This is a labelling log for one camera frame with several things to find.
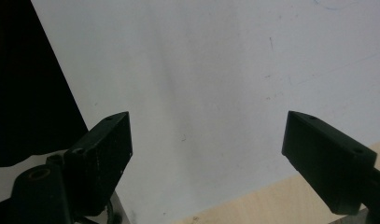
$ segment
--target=white wall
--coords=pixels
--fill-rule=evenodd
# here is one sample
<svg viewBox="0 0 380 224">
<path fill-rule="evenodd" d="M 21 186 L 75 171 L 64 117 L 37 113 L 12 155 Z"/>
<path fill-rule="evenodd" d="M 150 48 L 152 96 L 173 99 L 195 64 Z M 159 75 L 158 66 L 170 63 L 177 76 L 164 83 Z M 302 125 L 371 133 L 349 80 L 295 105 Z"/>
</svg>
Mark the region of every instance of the white wall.
<svg viewBox="0 0 380 224">
<path fill-rule="evenodd" d="M 380 0 L 33 0 L 89 128 L 129 110 L 117 192 L 168 223 L 294 174 L 286 115 L 380 141 Z"/>
</svg>

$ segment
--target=white surface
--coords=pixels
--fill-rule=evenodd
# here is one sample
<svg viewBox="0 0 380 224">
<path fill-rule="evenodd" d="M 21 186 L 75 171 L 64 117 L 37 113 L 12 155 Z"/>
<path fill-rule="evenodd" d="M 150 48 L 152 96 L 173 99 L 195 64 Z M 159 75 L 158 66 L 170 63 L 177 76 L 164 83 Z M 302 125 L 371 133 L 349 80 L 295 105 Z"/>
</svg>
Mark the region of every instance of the white surface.
<svg viewBox="0 0 380 224">
<path fill-rule="evenodd" d="M 88 127 L 131 113 L 133 224 L 292 175 L 289 109 L 380 141 L 380 0 L 33 3 Z"/>
</svg>

